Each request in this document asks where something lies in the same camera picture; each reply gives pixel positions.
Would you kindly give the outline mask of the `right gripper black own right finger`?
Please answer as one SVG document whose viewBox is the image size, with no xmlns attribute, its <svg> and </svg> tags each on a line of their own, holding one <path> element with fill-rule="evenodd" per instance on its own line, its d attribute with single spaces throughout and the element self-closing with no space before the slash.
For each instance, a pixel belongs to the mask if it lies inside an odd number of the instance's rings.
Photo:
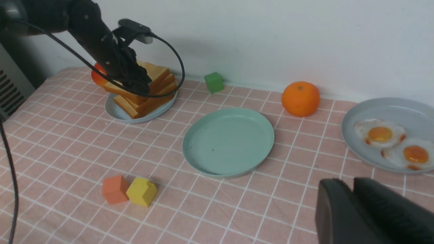
<svg viewBox="0 0 434 244">
<path fill-rule="evenodd" d="M 433 212 L 369 178 L 355 178 L 353 192 L 365 210 L 396 244 L 432 244 Z"/>
</svg>

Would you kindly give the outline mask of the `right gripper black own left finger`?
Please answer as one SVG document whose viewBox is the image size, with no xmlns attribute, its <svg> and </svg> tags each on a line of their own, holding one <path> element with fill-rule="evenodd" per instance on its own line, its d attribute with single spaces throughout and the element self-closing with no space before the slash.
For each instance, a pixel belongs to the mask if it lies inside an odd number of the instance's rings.
<svg viewBox="0 0 434 244">
<path fill-rule="evenodd" d="M 320 244 L 394 243 L 375 224 L 355 193 L 339 179 L 319 182 L 315 223 Z"/>
</svg>

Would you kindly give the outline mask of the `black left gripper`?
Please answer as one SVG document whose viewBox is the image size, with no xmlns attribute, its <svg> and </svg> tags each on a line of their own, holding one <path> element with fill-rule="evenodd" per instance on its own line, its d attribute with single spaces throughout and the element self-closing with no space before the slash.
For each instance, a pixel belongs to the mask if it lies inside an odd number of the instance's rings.
<svg viewBox="0 0 434 244">
<path fill-rule="evenodd" d="M 97 62 L 104 68 L 107 77 L 121 83 L 123 88 L 136 95 L 149 95 L 151 82 L 145 68 L 137 63 L 136 52 L 124 39 L 118 38 L 109 29 L 91 32 L 97 53 Z"/>
</svg>

